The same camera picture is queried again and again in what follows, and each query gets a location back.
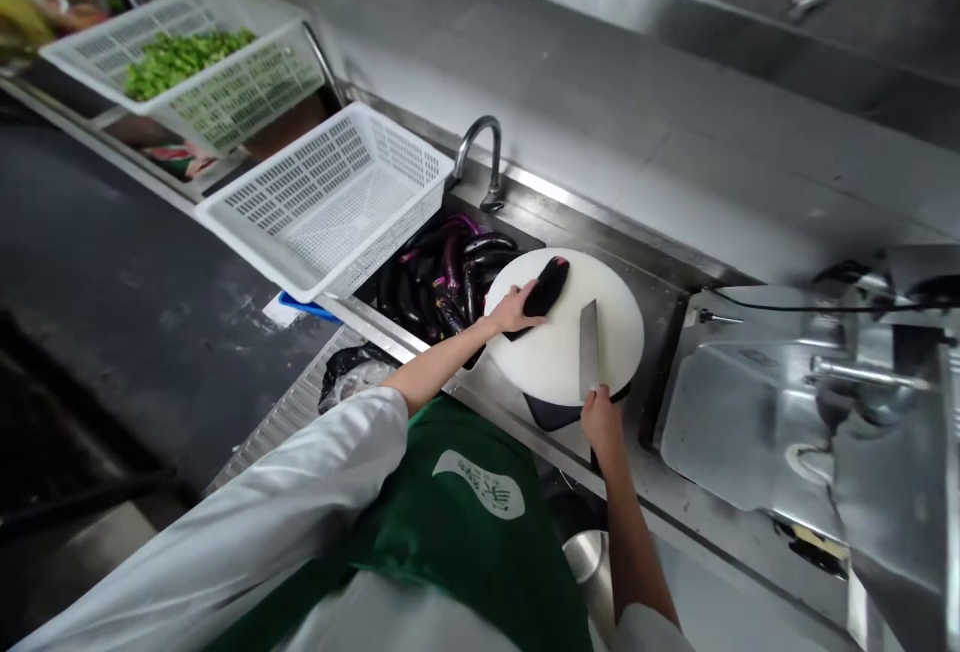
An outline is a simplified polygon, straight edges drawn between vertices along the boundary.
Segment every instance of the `white sleeve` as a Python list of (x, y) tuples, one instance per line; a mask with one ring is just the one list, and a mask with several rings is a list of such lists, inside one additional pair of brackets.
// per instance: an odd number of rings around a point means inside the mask
[(407, 406), (396, 390), (341, 402), (13, 649), (179, 647), (185, 630), (334, 541), (376, 499), (406, 445)]
[(687, 638), (659, 612), (627, 605), (613, 639), (612, 652), (694, 652)]

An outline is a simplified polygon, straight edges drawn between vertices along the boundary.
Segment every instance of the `white plastic basket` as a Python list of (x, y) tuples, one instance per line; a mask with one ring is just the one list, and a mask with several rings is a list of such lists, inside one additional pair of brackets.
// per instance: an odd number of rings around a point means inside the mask
[(300, 302), (347, 297), (440, 209), (453, 160), (354, 102), (197, 217)]
[[(301, 21), (281, 0), (155, 0), (40, 49), (52, 64), (134, 114), (149, 116), (207, 152), (226, 154), (323, 84)], [(257, 39), (146, 102), (124, 92), (127, 67), (159, 32), (246, 27)]]

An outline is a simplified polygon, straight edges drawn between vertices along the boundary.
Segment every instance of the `kitchen knife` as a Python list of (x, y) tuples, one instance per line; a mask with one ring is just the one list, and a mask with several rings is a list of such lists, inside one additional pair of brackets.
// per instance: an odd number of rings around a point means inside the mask
[(600, 341), (597, 338), (597, 301), (580, 310), (580, 396), (600, 386)]

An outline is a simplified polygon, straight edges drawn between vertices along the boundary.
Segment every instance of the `gooseneck faucet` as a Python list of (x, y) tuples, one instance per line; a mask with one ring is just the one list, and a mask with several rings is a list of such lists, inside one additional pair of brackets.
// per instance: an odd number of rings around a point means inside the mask
[(480, 209), (484, 212), (496, 212), (503, 207), (503, 185), (500, 182), (500, 123), (492, 115), (484, 115), (472, 125), (467, 133), (460, 140), (460, 147), (457, 149), (457, 160), (453, 164), (453, 179), (463, 178), (463, 166), (467, 163), (467, 153), (473, 146), (473, 141), (485, 128), (489, 127), (493, 133), (493, 161), (490, 165), (490, 186), (487, 187), (487, 195), (480, 203)]

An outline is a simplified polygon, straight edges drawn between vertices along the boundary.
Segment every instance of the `blue container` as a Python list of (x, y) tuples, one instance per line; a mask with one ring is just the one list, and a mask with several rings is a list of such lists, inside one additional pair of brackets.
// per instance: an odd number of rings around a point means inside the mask
[(320, 319), (330, 320), (331, 322), (336, 322), (337, 324), (343, 324), (340, 320), (338, 320), (332, 314), (327, 312), (323, 307), (318, 305), (316, 302), (307, 302), (307, 304), (303, 304), (302, 302), (297, 302), (293, 297), (288, 295), (286, 292), (280, 293), (280, 304), (286, 305), (287, 307), (293, 307), (294, 309), (301, 310), (308, 314), (316, 315)]

